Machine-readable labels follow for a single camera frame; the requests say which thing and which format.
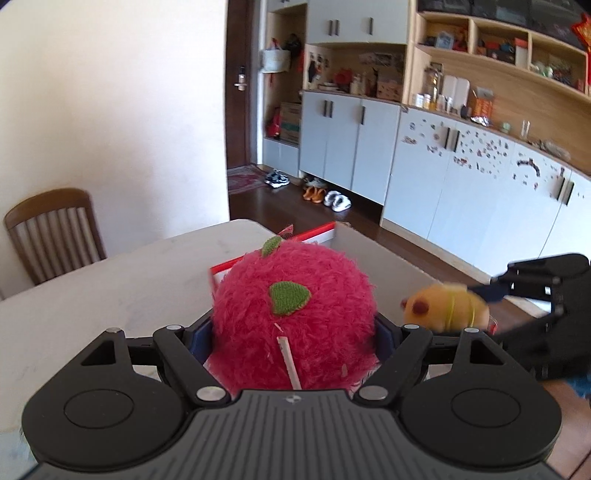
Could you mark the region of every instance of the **white cabinet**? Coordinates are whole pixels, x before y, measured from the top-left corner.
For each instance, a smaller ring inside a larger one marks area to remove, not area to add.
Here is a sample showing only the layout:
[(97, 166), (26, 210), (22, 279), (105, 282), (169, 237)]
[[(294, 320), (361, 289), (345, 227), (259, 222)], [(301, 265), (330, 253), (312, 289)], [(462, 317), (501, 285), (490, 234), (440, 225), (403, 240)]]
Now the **white cabinet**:
[(292, 177), (299, 175), (299, 150), (277, 140), (266, 138), (262, 144), (262, 162), (272, 168), (288, 173)]
[(510, 262), (537, 258), (564, 200), (570, 174), (557, 161), (517, 144), (474, 266), (498, 275)]
[(350, 189), (361, 99), (305, 92), (300, 134), (300, 170)]
[(474, 264), (515, 143), (457, 122), (451, 144), (449, 168), (427, 239)]
[(300, 170), (324, 177), (326, 139), (329, 134), (330, 95), (304, 92), (300, 124)]
[(443, 189), (455, 121), (402, 108), (384, 218), (426, 238)]
[(562, 200), (541, 256), (578, 253), (591, 258), (591, 180), (572, 172)]
[(307, 0), (269, 0), (267, 10), (269, 12), (280, 12), (284, 8), (294, 7), (307, 3)]
[(329, 135), (323, 178), (350, 190), (353, 182), (361, 100), (356, 97), (332, 95), (329, 101)]
[(394, 156), (400, 107), (363, 100), (361, 109), (351, 190), (383, 205)]
[(310, 0), (306, 43), (406, 44), (408, 2)]

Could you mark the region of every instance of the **green felt leaf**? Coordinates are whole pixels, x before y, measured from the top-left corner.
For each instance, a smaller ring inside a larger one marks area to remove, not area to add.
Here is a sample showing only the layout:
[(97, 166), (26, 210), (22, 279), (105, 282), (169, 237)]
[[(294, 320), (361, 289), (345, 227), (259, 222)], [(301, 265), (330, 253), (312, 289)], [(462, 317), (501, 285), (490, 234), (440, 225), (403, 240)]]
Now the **green felt leaf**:
[(271, 237), (262, 246), (261, 255), (263, 257), (266, 257), (267, 255), (271, 255), (277, 249), (277, 247), (279, 246), (279, 244), (281, 243), (282, 240), (283, 239), (278, 235)]
[(292, 281), (278, 281), (269, 287), (275, 315), (290, 315), (304, 308), (312, 294), (305, 286)]

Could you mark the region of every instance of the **stuffed toy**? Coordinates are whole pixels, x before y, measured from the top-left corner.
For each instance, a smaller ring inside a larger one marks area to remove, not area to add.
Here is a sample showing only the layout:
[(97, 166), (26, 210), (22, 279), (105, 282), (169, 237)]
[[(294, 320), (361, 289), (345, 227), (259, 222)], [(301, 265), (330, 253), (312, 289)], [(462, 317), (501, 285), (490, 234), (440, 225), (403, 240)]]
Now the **stuffed toy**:
[(349, 390), (377, 363), (375, 313), (367, 276), (344, 254), (275, 236), (220, 283), (207, 367), (233, 395)]
[(490, 312), (482, 298), (462, 284), (433, 284), (403, 300), (404, 323), (433, 332), (458, 332), (466, 327), (486, 330)]

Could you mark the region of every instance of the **shoe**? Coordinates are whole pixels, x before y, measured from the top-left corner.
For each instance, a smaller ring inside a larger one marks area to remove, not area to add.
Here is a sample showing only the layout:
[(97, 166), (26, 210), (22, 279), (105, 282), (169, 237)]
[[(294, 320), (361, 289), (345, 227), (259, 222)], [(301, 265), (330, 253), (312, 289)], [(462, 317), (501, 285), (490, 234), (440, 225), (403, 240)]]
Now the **shoe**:
[(274, 189), (288, 185), (290, 179), (278, 170), (273, 170), (265, 176), (265, 183)]
[(314, 196), (312, 197), (312, 202), (314, 203), (322, 203), (324, 200), (324, 195), (326, 195), (325, 189), (316, 189)]
[(341, 192), (337, 192), (336, 190), (331, 190), (324, 197), (324, 204), (327, 207), (332, 207), (332, 204), (335, 202), (335, 198), (337, 198), (338, 195), (341, 195)]
[(306, 188), (306, 192), (304, 193), (304, 200), (311, 200), (315, 193), (316, 187)]
[(333, 203), (333, 211), (342, 212), (347, 208), (351, 208), (351, 200), (349, 200), (345, 195), (338, 195)]
[(318, 177), (313, 177), (304, 183), (307, 187), (316, 187), (317, 189), (325, 189), (328, 185), (320, 180)]

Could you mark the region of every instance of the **white stick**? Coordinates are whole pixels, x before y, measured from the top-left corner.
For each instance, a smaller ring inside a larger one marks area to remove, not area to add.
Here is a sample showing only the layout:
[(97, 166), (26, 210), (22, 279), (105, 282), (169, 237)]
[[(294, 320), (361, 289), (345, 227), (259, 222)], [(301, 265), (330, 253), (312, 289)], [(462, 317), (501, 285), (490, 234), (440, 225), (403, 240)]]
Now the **white stick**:
[(300, 377), (297, 376), (294, 358), (291, 356), (290, 341), (287, 337), (277, 337), (277, 342), (279, 343), (279, 348), (281, 349), (281, 354), (287, 367), (287, 374), (290, 376), (291, 388), (301, 390)]

